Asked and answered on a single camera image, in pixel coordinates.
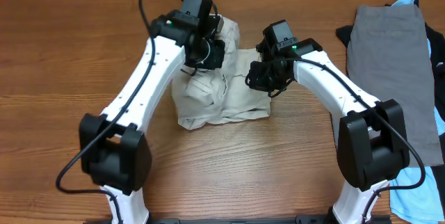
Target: blue cloth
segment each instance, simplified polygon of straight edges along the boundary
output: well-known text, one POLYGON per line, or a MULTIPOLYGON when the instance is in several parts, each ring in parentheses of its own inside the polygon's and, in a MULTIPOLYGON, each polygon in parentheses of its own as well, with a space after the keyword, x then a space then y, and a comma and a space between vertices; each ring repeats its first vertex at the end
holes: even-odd
MULTIPOLYGON (((426 167, 425 182, 417 189, 390 190, 391 211, 411 223, 444 221, 444 212, 431 167, 426 167)), ((407 186, 420 179, 420 168, 405 168, 391 181, 391 186, 407 186)))

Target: gray towel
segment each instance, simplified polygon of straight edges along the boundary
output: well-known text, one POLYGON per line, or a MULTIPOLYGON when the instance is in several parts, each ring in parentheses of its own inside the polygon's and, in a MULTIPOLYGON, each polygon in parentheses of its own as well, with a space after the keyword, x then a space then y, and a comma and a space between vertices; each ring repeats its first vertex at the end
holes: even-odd
MULTIPOLYGON (((417 6, 360 6, 348 44, 348 73, 366 92, 402 106, 407 139, 425 165, 444 163, 425 22, 417 6)), ((417 166, 413 156, 410 166, 417 166)))

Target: wooden surface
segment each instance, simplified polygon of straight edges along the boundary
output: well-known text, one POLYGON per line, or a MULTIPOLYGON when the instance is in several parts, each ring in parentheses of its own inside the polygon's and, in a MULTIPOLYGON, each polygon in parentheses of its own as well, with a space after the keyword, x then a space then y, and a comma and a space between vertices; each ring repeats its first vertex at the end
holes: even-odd
MULTIPOLYGON (((179 7, 145 0, 150 18, 179 7)), ((352 24, 360 4, 395 0, 214 0, 237 21, 241 48, 287 19, 294 35, 314 38, 340 70, 345 48, 334 34, 352 24)), ((421 0, 429 25, 445 32, 445 3, 421 0)), ((145 48, 137 0, 0 0, 0 223, 81 223, 109 216, 104 196, 64 195, 54 180, 79 151, 77 128, 120 91, 145 48)), ((272 102, 268 119, 177 124, 168 90, 147 139, 154 163, 143 189, 156 218, 260 218, 323 214, 343 177, 329 113, 296 83, 272 102)), ((95 188, 80 165, 69 188, 95 188)), ((389 213, 388 194, 376 214, 389 213)))

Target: brown background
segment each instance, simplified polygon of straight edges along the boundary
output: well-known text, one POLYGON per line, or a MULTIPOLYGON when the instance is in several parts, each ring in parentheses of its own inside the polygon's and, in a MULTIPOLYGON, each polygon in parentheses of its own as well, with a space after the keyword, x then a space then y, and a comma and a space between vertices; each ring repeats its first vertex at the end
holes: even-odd
MULTIPOLYGON (((343 72, 334 30, 352 24, 360 4, 395 0, 213 0, 240 25, 241 48, 287 19, 300 39, 316 39, 343 72)), ((150 18, 179 7, 145 0, 150 18)), ((445 32, 442 0, 421 0, 426 21, 445 32)), ((0 0, 0 223, 82 223, 109 215, 105 197, 64 195, 54 180, 79 151, 77 127, 120 91, 145 48, 137 0, 0 0)), ((293 83, 268 119, 177 124, 168 89, 148 130, 154 156, 144 185, 156 218, 260 218, 323 214, 343 184, 329 113, 293 83)), ((77 164, 63 184, 94 188, 77 164)), ((388 194, 377 214, 389 214, 388 194)))

